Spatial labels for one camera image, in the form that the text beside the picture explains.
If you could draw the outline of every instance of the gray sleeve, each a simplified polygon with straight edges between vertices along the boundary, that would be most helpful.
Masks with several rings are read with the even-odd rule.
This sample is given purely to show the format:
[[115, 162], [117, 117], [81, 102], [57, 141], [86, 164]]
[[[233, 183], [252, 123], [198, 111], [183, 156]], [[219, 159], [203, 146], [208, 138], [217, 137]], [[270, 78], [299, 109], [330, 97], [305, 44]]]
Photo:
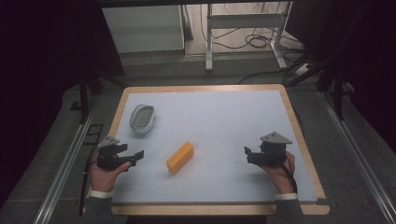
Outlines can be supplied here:
[[114, 223], [113, 213], [111, 212], [112, 198], [90, 197], [87, 203], [87, 210], [81, 218], [84, 224], [111, 224]]
[[303, 215], [303, 210], [297, 199], [276, 200], [276, 214], [278, 216], [297, 217]]

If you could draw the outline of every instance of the hand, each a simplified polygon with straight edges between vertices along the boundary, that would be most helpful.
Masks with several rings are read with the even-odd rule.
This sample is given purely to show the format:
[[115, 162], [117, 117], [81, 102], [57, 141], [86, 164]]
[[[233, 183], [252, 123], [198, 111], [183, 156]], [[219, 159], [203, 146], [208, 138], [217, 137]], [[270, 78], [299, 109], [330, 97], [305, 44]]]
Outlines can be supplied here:
[[131, 163], [127, 161], [114, 171], [106, 171], [96, 165], [97, 157], [98, 154], [93, 156], [93, 163], [90, 171], [92, 190], [110, 192], [113, 190], [117, 176], [127, 170], [131, 166]]
[[[293, 174], [295, 169], [294, 155], [286, 151], [286, 157], [289, 160], [285, 160], [284, 165]], [[288, 176], [286, 175], [285, 171], [282, 170], [282, 168], [271, 168], [260, 165], [259, 167], [261, 167], [271, 177], [271, 180], [279, 194], [293, 193], [293, 186], [291, 185]]]

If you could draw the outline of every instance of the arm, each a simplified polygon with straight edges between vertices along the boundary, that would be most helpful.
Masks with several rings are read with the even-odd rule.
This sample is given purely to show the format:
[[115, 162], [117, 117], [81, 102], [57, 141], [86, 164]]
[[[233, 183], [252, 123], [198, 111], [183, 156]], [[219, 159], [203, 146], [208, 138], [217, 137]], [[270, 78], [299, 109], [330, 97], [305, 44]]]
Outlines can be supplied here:
[[97, 155], [90, 169], [92, 188], [90, 198], [87, 203], [87, 210], [82, 216], [82, 223], [110, 224], [114, 223], [113, 213], [111, 212], [111, 198], [113, 187], [117, 176], [127, 170], [130, 162], [125, 162], [114, 171], [105, 171], [96, 165]]
[[[287, 151], [286, 156], [288, 159], [285, 161], [284, 165], [293, 174], [295, 169], [294, 155]], [[277, 214], [281, 216], [294, 217], [302, 215], [303, 211], [297, 199], [297, 194], [293, 192], [292, 184], [290, 183], [285, 172], [280, 167], [260, 167], [270, 176], [279, 193], [275, 196]]]

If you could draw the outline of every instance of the orange block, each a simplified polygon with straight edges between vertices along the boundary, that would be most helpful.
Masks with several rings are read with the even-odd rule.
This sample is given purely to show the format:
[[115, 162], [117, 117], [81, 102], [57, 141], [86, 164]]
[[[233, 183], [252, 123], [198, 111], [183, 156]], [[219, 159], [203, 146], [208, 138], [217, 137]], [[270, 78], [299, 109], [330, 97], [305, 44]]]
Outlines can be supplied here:
[[173, 154], [167, 161], [166, 165], [170, 173], [175, 175], [184, 164], [189, 161], [194, 155], [194, 146], [186, 142], [175, 154]]

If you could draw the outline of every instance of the orange rectangular object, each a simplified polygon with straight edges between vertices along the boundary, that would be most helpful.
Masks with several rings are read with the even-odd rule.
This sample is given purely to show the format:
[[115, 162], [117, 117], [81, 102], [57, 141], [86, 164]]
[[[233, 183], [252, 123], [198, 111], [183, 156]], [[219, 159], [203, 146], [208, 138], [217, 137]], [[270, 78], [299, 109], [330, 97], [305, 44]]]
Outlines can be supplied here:
[[166, 165], [170, 173], [175, 175], [184, 164], [189, 161], [194, 155], [194, 146], [190, 142], [186, 142], [175, 154], [173, 154], [167, 161]]

